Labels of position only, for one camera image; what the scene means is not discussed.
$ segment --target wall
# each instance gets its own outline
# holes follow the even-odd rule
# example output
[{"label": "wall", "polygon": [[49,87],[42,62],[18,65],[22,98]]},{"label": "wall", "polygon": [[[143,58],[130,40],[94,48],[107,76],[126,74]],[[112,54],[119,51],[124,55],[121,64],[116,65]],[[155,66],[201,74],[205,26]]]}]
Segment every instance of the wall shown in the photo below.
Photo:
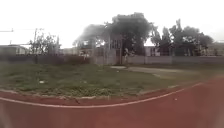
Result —
[{"label": "wall", "polygon": [[[103,63],[103,57],[97,57],[98,63],[105,64],[105,65],[114,65],[114,58],[109,58],[109,63]],[[224,64],[224,57],[217,56],[217,57],[187,57],[187,56],[134,56],[128,57],[128,61],[125,62],[125,58],[123,58],[123,64]]]}]

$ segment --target tree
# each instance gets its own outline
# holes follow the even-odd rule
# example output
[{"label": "tree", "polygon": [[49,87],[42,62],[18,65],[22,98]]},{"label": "tree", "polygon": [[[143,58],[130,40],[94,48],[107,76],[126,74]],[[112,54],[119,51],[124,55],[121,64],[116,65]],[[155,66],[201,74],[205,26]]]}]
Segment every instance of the tree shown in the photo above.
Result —
[{"label": "tree", "polygon": [[113,17],[110,26],[110,34],[121,35],[122,51],[134,51],[135,54],[142,55],[145,53],[144,43],[149,37],[152,30],[149,23],[142,13],[134,13],[131,15],[117,15]]},{"label": "tree", "polygon": [[160,43],[161,43],[161,37],[160,34],[158,32],[158,27],[154,26],[154,24],[152,24],[152,32],[151,32],[151,41],[152,43],[156,46],[159,47]]},{"label": "tree", "polygon": [[99,40],[104,40],[105,25],[91,24],[84,29],[82,35],[73,43],[80,49],[91,49]]},{"label": "tree", "polygon": [[30,40],[30,50],[32,54],[57,54],[60,49],[59,38],[55,40],[55,36],[44,34],[37,37],[35,41]]},{"label": "tree", "polygon": [[168,28],[163,28],[163,35],[162,35],[162,40],[159,45],[159,51],[161,55],[168,56],[170,55],[170,50],[171,50],[171,39],[170,39],[170,33]]},{"label": "tree", "polygon": [[184,55],[181,20],[178,19],[176,25],[170,28],[169,31],[171,33],[172,53],[177,56]]}]

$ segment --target house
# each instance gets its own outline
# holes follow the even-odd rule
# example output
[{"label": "house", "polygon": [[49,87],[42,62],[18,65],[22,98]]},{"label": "house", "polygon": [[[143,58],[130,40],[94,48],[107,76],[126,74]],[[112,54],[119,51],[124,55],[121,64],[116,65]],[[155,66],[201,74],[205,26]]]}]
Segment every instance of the house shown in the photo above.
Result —
[{"label": "house", "polygon": [[20,45],[0,45],[1,55],[28,54],[29,50]]},{"label": "house", "polygon": [[155,46],[145,46],[145,55],[146,56],[160,56],[158,48]]}]

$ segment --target building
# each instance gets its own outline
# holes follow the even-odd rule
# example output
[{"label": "building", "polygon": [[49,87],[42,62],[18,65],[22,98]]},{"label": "building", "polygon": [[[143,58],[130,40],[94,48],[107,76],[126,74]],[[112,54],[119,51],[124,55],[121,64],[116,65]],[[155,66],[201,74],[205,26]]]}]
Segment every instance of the building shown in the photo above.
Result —
[{"label": "building", "polygon": [[74,55],[74,54],[78,54],[78,51],[77,51],[77,48],[73,47],[73,48],[60,49],[60,53],[61,54],[68,54],[68,55]]},{"label": "building", "polygon": [[1,55],[28,54],[29,50],[20,45],[0,45]]},{"label": "building", "polygon": [[224,56],[224,43],[212,43],[203,51],[205,56]]},{"label": "building", "polygon": [[145,46],[145,55],[146,56],[160,56],[158,48],[155,46]]}]

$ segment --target red road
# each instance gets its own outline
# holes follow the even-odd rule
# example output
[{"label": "red road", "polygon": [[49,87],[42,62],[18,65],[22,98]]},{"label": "red road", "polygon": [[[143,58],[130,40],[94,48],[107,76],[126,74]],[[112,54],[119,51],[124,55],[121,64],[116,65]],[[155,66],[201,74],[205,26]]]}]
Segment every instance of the red road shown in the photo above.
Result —
[{"label": "red road", "polygon": [[51,108],[0,101],[0,128],[1,125],[3,128],[224,128],[224,78],[167,97],[119,107]]}]

